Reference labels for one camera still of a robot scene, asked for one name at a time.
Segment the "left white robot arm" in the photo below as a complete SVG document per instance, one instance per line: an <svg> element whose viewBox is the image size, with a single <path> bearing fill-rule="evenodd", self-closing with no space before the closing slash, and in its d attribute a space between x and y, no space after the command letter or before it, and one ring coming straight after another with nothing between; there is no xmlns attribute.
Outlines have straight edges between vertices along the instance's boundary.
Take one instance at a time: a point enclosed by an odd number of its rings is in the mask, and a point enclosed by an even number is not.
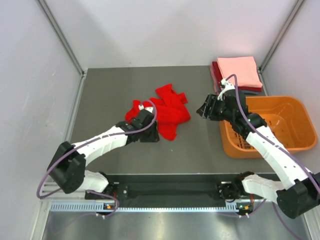
<svg viewBox="0 0 320 240"><path fill-rule="evenodd" d="M109 198L113 185L103 172L92 172L86 167L104 154L137 141L159 141L157 112L154 107L141 109L129 121L120 121L109 130L82 142L61 143L49 166L48 175L65 194L77 190L94 191L102 198Z"/></svg>

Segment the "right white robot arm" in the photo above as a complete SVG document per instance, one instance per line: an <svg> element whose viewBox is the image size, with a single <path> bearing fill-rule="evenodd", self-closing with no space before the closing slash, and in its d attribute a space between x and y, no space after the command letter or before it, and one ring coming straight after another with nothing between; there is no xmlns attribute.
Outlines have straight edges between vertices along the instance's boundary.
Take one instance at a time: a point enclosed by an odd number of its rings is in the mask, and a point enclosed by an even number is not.
<svg viewBox="0 0 320 240"><path fill-rule="evenodd" d="M257 150L279 179L269 180L249 171L241 173L232 183L237 197L260 196L277 204L291 219L319 206L320 175L307 170L285 149L267 122L258 113L249 111L245 97L239 96L235 90L227 91L223 97L208 94L196 112L203 119L230 123L232 129Z"/></svg>

